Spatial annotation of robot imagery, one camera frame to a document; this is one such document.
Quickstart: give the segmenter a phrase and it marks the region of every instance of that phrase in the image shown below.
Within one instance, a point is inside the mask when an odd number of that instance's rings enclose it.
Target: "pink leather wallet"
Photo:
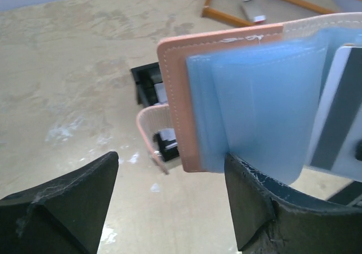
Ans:
[[[186,66],[187,57],[211,51],[307,37],[327,27],[362,28],[362,12],[321,15],[284,23],[162,40],[157,54],[169,104],[145,108],[138,114],[136,120],[146,146],[160,168],[168,173],[153,142],[153,135],[164,128],[174,128],[184,171],[205,171],[200,163]]]

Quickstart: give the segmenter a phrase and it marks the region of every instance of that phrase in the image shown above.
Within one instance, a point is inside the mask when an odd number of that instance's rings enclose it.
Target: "wooden frame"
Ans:
[[[236,16],[232,16],[229,14],[226,14],[222,11],[218,11],[216,9],[213,9],[210,7],[212,0],[206,0],[204,3],[204,7],[202,8],[202,17],[215,19],[227,24],[231,24],[237,27],[247,27],[247,26],[253,26],[254,23],[247,21],[242,18],[237,18]],[[332,14],[335,13],[333,10],[324,8],[321,6],[318,6],[314,3],[310,3],[304,0],[283,0],[290,3],[293,3],[295,5],[298,5],[300,7],[309,9],[311,11],[317,12],[319,14]]]

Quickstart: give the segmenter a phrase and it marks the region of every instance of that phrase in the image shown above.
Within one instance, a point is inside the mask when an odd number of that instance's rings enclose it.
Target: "black knob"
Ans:
[[[356,160],[362,161],[362,140],[357,143],[355,157]]]

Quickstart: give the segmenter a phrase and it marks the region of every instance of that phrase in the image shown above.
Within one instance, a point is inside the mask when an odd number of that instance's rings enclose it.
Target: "beige concrete floor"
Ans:
[[[314,15],[259,1],[271,22]],[[201,18],[203,2],[65,0],[0,12],[0,197],[115,150],[99,253],[237,253],[223,175],[187,174],[179,160],[164,175],[135,126],[129,69],[156,61],[162,37],[230,28]],[[325,199],[347,182],[304,170],[293,186]]]

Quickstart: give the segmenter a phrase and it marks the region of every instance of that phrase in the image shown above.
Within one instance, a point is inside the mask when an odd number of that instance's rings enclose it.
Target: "translucent blue plastic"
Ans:
[[[359,34],[324,29],[308,38],[187,58],[203,168],[223,172],[225,154],[232,152],[281,182],[298,178],[324,72],[337,47]]]

